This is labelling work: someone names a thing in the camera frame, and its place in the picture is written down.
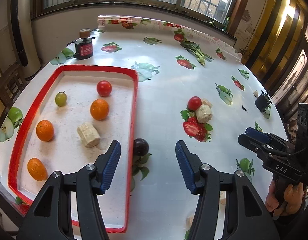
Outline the operator right hand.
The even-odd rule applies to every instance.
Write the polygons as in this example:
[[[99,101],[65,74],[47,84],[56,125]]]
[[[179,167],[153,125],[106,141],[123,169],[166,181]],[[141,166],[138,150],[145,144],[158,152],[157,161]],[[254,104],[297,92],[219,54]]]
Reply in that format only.
[[[304,195],[304,186],[300,182],[297,186],[289,184],[283,194],[283,203],[279,204],[279,201],[275,197],[276,186],[272,180],[268,189],[268,195],[266,197],[265,206],[269,212],[273,212],[274,217],[293,215],[298,212],[302,205],[302,198]]]

